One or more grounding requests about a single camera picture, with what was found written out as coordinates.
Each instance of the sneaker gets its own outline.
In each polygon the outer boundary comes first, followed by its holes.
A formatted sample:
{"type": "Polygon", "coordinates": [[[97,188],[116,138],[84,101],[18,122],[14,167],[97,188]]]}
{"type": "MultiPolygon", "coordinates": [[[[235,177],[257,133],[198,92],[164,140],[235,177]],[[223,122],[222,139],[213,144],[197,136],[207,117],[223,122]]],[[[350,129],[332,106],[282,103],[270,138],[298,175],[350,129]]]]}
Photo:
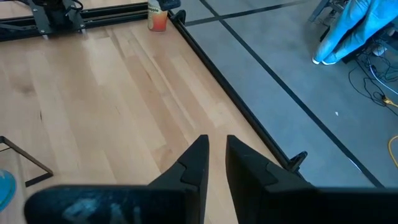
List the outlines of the sneaker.
{"type": "Polygon", "coordinates": [[[322,61],[322,64],[324,64],[324,65],[334,65],[335,63],[336,63],[336,62],[326,63],[326,62],[322,61]]]}
{"type": "Polygon", "coordinates": [[[312,56],[312,63],[314,63],[315,65],[319,65],[319,62],[317,62],[314,57],[312,56]]]}

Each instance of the black floor line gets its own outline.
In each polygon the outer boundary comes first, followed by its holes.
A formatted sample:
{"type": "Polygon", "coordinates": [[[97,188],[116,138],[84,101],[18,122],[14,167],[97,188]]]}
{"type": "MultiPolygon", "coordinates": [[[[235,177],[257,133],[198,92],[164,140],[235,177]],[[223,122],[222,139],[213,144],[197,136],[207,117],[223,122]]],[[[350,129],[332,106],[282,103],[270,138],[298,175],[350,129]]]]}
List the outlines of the black floor line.
{"type": "Polygon", "coordinates": [[[288,6],[295,6],[298,4],[302,4],[305,2],[308,2],[310,0],[299,0],[299,1],[294,1],[294,2],[289,2],[289,3],[285,3],[285,4],[278,4],[275,6],[267,6],[267,7],[262,7],[259,9],[252,9],[252,10],[248,10],[248,11],[244,11],[244,12],[236,12],[236,13],[231,13],[231,14],[227,14],[227,15],[222,15],[222,16],[215,16],[215,17],[210,17],[210,18],[204,18],[204,19],[198,19],[195,21],[189,21],[185,23],[185,27],[188,26],[194,26],[194,25],[198,25],[198,24],[204,24],[207,22],[213,22],[213,21],[218,21],[221,19],[229,19],[229,18],[235,18],[235,17],[239,17],[239,16],[246,16],[246,15],[250,15],[250,14],[255,14],[255,13],[259,13],[259,12],[266,12],[266,11],[271,11],[274,9],[280,9],[282,7],[288,7],[288,6]]]}
{"type": "MultiPolygon", "coordinates": [[[[219,16],[218,13],[205,1],[200,2],[215,16],[219,16]]],[[[249,52],[249,54],[263,67],[265,71],[282,87],[283,90],[301,107],[301,109],[317,124],[317,126],[336,144],[336,146],[342,151],[342,153],[348,157],[356,167],[365,175],[369,181],[376,187],[384,188],[379,180],[358,160],[356,156],[326,127],[325,124],[310,110],[309,107],[291,90],[285,82],[266,64],[263,59],[258,56],[257,53],[229,26],[224,20],[220,19],[220,23],[228,30],[228,32],[249,52]]]]}

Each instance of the orange juice bottle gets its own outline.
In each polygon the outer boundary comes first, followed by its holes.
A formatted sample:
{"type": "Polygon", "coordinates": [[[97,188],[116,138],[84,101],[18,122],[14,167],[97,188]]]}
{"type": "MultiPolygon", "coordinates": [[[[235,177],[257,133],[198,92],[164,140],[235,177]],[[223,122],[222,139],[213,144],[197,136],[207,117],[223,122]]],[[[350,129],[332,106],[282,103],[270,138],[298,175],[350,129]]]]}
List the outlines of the orange juice bottle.
{"type": "Polygon", "coordinates": [[[152,31],[165,31],[167,24],[167,11],[162,11],[159,2],[148,1],[148,28],[152,31]]]}

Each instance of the wood grain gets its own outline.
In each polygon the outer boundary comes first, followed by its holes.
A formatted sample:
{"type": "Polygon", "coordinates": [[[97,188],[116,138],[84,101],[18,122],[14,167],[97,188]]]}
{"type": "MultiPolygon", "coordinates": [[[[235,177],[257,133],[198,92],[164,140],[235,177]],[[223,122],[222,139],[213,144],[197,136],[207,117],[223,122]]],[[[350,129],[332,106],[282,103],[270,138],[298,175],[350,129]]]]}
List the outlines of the wood grain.
{"type": "MultiPolygon", "coordinates": [[[[208,134],[206,223],[236,223],[227,134],[276,162],[171,23],[163,33],[139,21],[3,42],[0,51],[0,135],[55,172],[28,194],[55,184],[148,184],[208,134]]],[[[41,172],[23,166],[27,179],[41,172]]]]}

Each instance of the blue cloth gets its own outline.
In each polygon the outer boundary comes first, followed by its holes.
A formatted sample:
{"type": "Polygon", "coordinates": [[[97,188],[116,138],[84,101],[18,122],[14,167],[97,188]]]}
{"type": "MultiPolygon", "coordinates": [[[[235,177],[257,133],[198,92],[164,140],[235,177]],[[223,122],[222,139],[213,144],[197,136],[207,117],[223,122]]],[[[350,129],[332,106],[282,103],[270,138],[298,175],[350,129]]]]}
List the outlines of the blue cloth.
{"type": "Polygon", "coordinates": [[[314,59],[326,63],[339,61],[362,46],[368,38],[397,16],[398,0],[349,0],[343,13],[314,53],[314,59]],[[362,18],[364,21],[337,46],[344,34],[362,18]]]}
{"type": "Polygon", "coordinates": [[[14,176],[0,169],[0,212],[3,211],[14,197],[16,181],[14,176]]]}

